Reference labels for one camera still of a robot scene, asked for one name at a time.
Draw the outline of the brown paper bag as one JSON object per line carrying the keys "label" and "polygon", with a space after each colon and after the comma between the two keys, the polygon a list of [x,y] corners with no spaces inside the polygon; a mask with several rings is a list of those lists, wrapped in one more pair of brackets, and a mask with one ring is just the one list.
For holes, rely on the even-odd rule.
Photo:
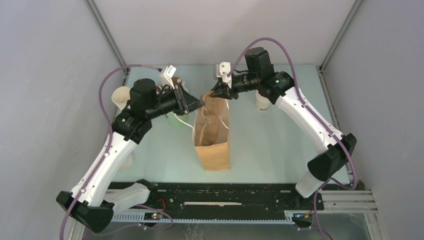
{"label": "brown paper bag", "polygon": [[206,172],[230,170],[230,107],[225,98],[201,96],[205,106],[195,111],[192,142]]}

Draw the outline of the single paper cup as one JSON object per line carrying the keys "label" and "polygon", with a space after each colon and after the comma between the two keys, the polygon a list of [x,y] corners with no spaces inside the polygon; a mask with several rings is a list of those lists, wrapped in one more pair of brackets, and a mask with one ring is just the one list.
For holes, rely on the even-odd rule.
{"label": "single paper cup", "polygon": [[271,105],[271,102],[269,101],[269,99],[262,96],[258,90],[255,92],[255,102],[256,102],[256,109],[260,112],[266,111]]}

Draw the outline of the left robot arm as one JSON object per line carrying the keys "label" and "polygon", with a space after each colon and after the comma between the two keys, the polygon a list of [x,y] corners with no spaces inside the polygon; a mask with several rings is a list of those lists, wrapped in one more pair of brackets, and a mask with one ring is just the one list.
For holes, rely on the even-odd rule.
{"label": "left robot arm", "polygon": [[61,191],[56,202],[69,215],[94,233],[102,232],[113,217],[142,204],[153,208],[158,194],[154,185],[144,179],[127,188],[107,190],[126,158],[152,128],[152,120],[168,113],[182,116],[205,106],[180,83],[158,91],[155,81],[137,80],[129,91],[130,99],[109,125],[109,135],[89,170],[71,191]]}

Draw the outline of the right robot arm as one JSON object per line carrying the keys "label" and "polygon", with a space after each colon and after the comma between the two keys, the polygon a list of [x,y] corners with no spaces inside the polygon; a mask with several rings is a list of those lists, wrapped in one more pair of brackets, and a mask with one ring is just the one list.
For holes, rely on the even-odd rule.
{"label": "right robot arm", "polygon": [[295,185],[291,204],[304,209],[311,195],[345,166],[357,143],[356,137],[343,134],[326,121],[297,87],[294,77],[275,71],[267,50],[254,47],[244,53],[247,69],[231,73],[231,64],[216,65],[217,83],[212,98],[236,100],[240,93],[257,91],[260,96],[284,111],[311,140],[317,156],[307,164],[307,172]]}

